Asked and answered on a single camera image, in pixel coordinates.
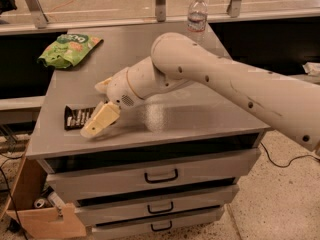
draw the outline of brown object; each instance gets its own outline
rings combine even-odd
[[[62,208],[62,217],[55,207],[33,209],[33,202],[40,196],[46,176],[37,161],[23,156],[11,191],[22,227],[36,239],[86,236],[86,228],[74,214],[72,203]],[[5,212],[17,220],[9,197],[0,218]]]

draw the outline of green chip bag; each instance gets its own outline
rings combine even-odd
[[[37,62],[55,68],[75,66],[100,41],[101,38],[82,34],[61,35],[44,50]]]

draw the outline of black handle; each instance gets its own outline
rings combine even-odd
[[[173,202],[171,201],[170,202],[170,207],[169,207],[169,209],[166,209],[166,210],[161,210],[161,211],[151,211],[151,208],[150,208],[150,205],[148,205],[148,212],[150,213],[150,214],[157,214],[157,213],[163,213],[163,212],[170,212],[170,211],[172,211],[173,210]]]
[[[153,232],[165,231],[165,230],[169,230],[169,229],[171,229],[171,228],[172,228],[172,221],[171,221],[171,220],[170,220],[170,222],[169,222],[169,227],[166,227],[166,228],[155,229],[155,228],[153,227],[153,224],[151,224],[151,230],[152,230]]]
[[[169,182],[169,181],[173,181],[175,179],[178,178],[178,170],[174,169],[174,176],[172,178],[169,179],[162,179],[162,180],[149,180],[148,179],[148,173],[144,174],[144,179],[146,180],[147,183],[149,184],[156,184],[156,183],[163,183],[163,182]]]

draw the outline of metal post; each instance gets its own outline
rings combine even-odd
[[[241,9],[241,2],[242,0],[231,0],[230,4],[227,9],[227,13],[230,15],[230,17],[238,17],[240,15],[240,9]]]
[[[158,22],[166,20],[166,0],[156,0],[155,14]]]
[[[39,0],[25,0],[31,12],[36,28],[44,28],[47,26],[48,20],[44,15]]]

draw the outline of terrazzo floor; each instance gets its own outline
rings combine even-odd
[[[262,143],[272,159],[282,165],[296,156],[310,153],[277,131],[268,132]],[[303,158],[282,169],[271,164],[264,149],[261,146],[260,149],[260,158],[249,175],[240,178],[240,191],[231,204],[225,205],[219,221],[121,240],[320,239],[320,163]],[[10,162],[4,166],[10,180],[14,178],[17,165],[18,162]],[[1,210],[5,200],[6,193],[0,193]],[[24,239],[22,235],[7,231],[8,223],[9,217],[5,216],[0,223],[0,239]],[[89,239],[93,239],[90,233],[87,237],[74,238]]]

